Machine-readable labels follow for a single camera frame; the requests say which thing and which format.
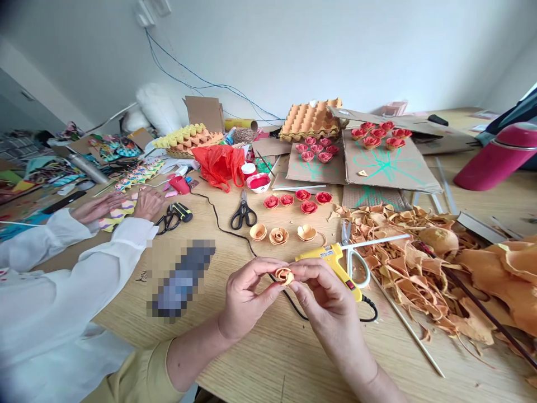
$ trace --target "white shirt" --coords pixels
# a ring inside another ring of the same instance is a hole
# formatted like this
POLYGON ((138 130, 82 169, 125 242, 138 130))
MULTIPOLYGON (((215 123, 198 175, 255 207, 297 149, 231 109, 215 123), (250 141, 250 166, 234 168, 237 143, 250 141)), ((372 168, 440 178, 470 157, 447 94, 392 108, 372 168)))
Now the white shirt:
POLYGON ((131 347, 90 321, 121 291, 158 228, 126 218, 112 239, 80 255, 72 270, 34 271, 93 237, 69 209, 0 244, 0 379, 6 401, 78 402, 116 371, 131 347))

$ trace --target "yellow glue gun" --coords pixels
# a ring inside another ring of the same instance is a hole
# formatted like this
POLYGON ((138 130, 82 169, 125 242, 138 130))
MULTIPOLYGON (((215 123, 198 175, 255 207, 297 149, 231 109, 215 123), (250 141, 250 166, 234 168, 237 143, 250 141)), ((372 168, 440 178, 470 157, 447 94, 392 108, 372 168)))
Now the yellow glue gun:
POLYGON ((339 260, 343 257, 343 251, 339 243, 333 243, 330 247, 319 247, 312 251, 295 257, 295 261, 306 259, 308 257, 320 257, 332 268, 338 278, 345 284, 354 295, 356 302, 362 301, 362 291, 356 285, 356 283, 349 277, 347 270, 341 267, 339 260))

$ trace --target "scissors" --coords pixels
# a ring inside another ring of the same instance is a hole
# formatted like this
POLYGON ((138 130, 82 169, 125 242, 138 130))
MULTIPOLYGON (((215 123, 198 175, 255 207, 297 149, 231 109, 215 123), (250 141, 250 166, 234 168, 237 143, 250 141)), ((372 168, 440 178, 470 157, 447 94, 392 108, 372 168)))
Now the scissors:
POLYGON ((241 205, 239 206, 239 209, 237 210, 237 212, 231 218, 231 227, 233 229, 242 228, 242 222, 245 218, 246 218, 246 225, 249 227, 253 227, 257 223, 257 214, 250 207, 248 207, 248 203, 246 203, 246 191, 243 190, 241 205), (250 222, 249 214, 253 214, 253 217, 254 217, 253 222, 250 222), (238 225, 236 227, 233 227, 233 221, 235 221, 237 217, 239 218, 238 225))
POLYGON ((181 221, 188 222, 192 220, 192 213, 181 203, 172 203, 168 206, 166 214, 163 215, 157 222, 157 227, 161 227, 161 223, 164 223, 164 229, 157 232, 157 235, 162 235, 167 231, 176 229, 181 221))
MULTIPOLYGON (((351 236, 351 223, 346 225, 347 220, 343 220, 343 227, 341 227, 341 245, 347 246, 349 245, 349 238, 351 236)), ((368 264, 364 260, 364 258, 354 250, 354 248, 347 249, 347 274, 350 278, 352 278, 352 257, 356 256, 360 264, 365 270, 365 280, 362 283, 356 283, 356 286, 358 288, 363 288, 369 284, 369 281, 371 280, 371 272, 369 270, 368 264)))

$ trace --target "yellow egg carton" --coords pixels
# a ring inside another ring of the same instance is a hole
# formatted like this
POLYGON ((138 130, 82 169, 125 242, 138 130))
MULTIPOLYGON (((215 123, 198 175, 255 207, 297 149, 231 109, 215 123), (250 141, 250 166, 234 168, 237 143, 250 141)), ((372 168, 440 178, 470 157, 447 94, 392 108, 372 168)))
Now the yellow egg carton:
POLYGON ((281 127, 280 140, 298 142, 306 137, 337 137, 340 132, 338 119, 327 106, 343 107, 341 98, 310 104, 293 105, 281 127))
POLYGON ((214 146, 223 140, 223 133, 209 132, 203 123, 196 123, 154 140, 153 145, 155 148, 165 148, 168 155, 174 158, 192 159, 193 148, 214 146))

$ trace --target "yellow sleeve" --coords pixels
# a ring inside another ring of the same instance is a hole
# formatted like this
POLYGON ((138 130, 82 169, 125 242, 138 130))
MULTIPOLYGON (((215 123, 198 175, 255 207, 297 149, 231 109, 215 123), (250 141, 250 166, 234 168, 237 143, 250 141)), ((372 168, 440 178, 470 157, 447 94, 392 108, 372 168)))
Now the yellow sleeve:
POLYGON ((173 387, 166 369, 171 342, 133 352, 82 403, 177 403, 184 393, 173 387))

